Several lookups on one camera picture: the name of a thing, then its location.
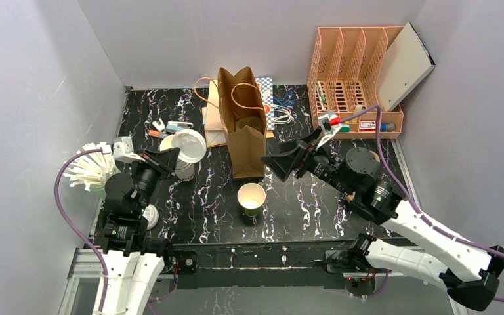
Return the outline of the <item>white lid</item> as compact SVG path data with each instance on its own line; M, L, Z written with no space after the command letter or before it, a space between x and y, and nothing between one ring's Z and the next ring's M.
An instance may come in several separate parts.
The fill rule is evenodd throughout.
M200 162L206 155L205 138L193 129L179 131L172 139L172 146L179 148L179 159L186 163Z
M145 208L142 216L148 221L146 229L151 230L158 223L159 211L154 205L150 204Z

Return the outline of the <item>green paper coffee cup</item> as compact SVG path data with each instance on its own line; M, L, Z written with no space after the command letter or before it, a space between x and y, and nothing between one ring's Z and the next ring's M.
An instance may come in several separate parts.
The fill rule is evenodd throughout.
M260 184L247 183L241 186L237 200L244 225L253 226L263 219L266 191Z

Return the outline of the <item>brown paper bag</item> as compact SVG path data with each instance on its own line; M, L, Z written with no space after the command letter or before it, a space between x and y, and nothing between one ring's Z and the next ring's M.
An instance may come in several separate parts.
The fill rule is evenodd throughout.
M218 102L208 101L220 114L235 179L265 176L267 120L261 92L249 66L231 74L219 68L214 90Z

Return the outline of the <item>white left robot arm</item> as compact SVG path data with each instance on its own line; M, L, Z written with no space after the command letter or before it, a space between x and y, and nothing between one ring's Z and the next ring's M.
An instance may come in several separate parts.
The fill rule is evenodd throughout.
M106 215L96 237L101 295L93 314L143 314L169 256L167 240L147 235L144 212L158 182L173 176L180 150L136 152L129 136L100 149L115 161L131 164L131 172L114 174L105 183Z

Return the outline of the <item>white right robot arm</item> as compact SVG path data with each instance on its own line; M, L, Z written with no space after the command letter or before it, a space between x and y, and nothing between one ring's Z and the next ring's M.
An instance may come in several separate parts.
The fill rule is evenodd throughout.
M493 301L504 269L504 248L475 249L451 230L418 213L406 194L383 180L383 164L366 148L343 157L331 155L327 141L337 129L327 117L310 135L283 142L280 152L262 162L280 179L311 173L348 197L348 207L363 219L395 231L419 247L412 251L360 234L345 251L330 253L329 272L340 268L386 269L435 285L457 303L484 311Z

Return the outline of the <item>green cup of stirrers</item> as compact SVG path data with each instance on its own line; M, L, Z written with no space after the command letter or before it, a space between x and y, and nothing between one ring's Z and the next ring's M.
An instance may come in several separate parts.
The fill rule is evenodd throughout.
M85 154L77 158L67 167L64 176L69 180L70 187L82 186L88 192L105 194L106 181L120 172L112 156L112 149L106 142L88 143L82 151L99 149L99 152Z

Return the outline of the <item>stack of white lids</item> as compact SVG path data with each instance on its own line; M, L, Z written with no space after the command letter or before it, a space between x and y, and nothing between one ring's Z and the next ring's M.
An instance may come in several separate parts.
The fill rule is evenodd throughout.
M171 148L175 148L172 146L172 139L175 135L170 135L167 138L163 139L161 141L161 144L159 146L161 151L165 151ZM195 176L195 171L194 171L194 163L186 163L183 162L182 160L177 159L177 164L175 167L175 175L181 180L181 181L190 181L194 178Z

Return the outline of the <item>orange file organizer rack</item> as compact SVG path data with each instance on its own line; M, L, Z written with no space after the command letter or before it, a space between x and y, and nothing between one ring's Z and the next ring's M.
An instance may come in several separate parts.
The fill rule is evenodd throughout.
M381 66L400 26L319 27L307 79L313 127L328 110L340 118L357 108L382 105L377 96Z

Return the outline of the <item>white folder board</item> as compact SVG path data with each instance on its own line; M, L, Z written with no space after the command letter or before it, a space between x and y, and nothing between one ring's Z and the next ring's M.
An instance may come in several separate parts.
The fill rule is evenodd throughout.
M421 38L408 22L388 46L376 92L379 105L390 112L435 68Z

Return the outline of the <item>checkered paper sheet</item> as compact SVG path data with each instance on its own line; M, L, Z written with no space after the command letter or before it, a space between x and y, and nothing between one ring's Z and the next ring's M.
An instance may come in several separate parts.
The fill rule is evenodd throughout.
M268 131L275 129L273 106L273 79L272 77L256 77L255 81L261 92L262 103L266 116Z

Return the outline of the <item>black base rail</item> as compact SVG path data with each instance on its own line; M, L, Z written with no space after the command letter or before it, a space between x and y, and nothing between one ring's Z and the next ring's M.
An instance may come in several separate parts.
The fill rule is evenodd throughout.
M183 274L198 270L291 270L321 267L334 251L344 251L352 240L274 243L175 244L171 256Z

